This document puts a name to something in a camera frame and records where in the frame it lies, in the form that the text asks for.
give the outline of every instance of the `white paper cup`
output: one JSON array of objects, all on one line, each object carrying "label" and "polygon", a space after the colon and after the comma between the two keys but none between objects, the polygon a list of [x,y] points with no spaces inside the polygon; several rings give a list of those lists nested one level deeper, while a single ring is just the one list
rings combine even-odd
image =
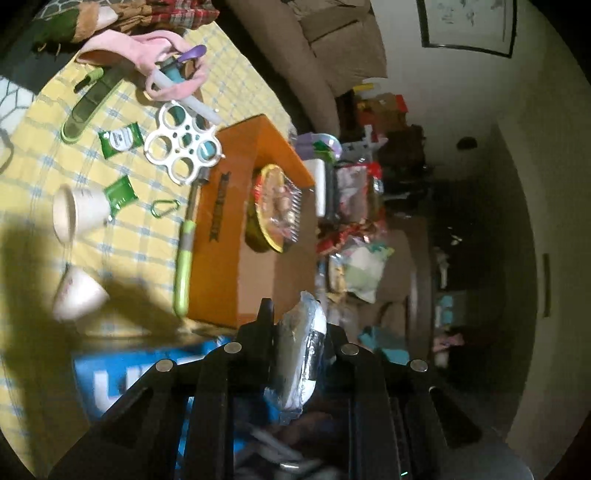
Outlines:
[{"label": "white paper cup", "polygon": [[63,244],[104,226],[110,215],[111,205],[102,190],[62,185],[53,196],[53,229]]},{"label": "white paper cup", "polygon": [[79,267],[69,267],[53,302],[53,317],[60,322],[76,320],[98,310],[108,299],[94,278]]}]

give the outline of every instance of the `table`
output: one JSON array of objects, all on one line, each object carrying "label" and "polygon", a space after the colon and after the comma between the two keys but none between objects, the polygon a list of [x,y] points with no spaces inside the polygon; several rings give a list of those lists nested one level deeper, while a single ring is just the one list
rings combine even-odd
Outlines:
[{"label": "table", "polygon": [[[204,101],[224,124],[265,113],[287,134],[290,119],[272,90],[216,25],[186,35],[204,43],[211,74]],[[124,81],[93,118],[80,141],[63,144],[60,128],[79,95],[73,86],[90,67],[69,63],[41,91],[11,136],[9,167],[0,175],[0,428],[37,475],[86,430],[73,385],[71,354],[80,338],[51,318],[51,304],[66,265],[94,273],[111,286],[117,307],[80,326],[87,337],[136,342],[141,335],[174,336],[190,324],[172,314],[178,232],[189,187],[177,187],[137,149],[106,160],[97,136],[138,122],[145,136],[156,128],[158,105]],[[63,183],[100,187],[129,175],[139,197],[104,229],[62,246],[53,233],[51,201]],[[177,198],[174,215],[155,219],[150,204]]]}]

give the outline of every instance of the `cardboard box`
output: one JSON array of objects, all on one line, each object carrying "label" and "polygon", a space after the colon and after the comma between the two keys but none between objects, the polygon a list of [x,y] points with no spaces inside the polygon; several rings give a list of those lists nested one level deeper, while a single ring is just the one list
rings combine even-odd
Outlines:
[{"label": "cardboard box", "polygon": [[[202,189],[188,317],[238,328],[256,318],[261,299],[268,297],[277,320],[299,301],[300,291],[314,292],[314,180],[265,115],[228,127],[218,138],[226,157]],[[303,191],[299,240],[282,254],[257,253],[245,243],[252,175],[269,163],[279,165]]]}]

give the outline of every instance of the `picture frame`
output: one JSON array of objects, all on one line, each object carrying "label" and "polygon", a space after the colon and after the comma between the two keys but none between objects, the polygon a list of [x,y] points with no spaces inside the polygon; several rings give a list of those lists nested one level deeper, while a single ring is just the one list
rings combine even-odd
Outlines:
[{"label": "picture frame", "polygon": [[511,58],[517,0],[417,0],[423,47]]}]

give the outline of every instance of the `plastic bag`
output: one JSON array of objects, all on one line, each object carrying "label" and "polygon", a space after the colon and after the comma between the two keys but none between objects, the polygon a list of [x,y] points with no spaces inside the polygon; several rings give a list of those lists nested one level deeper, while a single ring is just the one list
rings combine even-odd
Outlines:
[{"label": "plastic bag", "polygon": [[326,316],[320,303],[308,292],[277,325],[277,356],[272,386],[265,396],[279,411],[280,423],[301,415],[316,388],[326,336]]}]

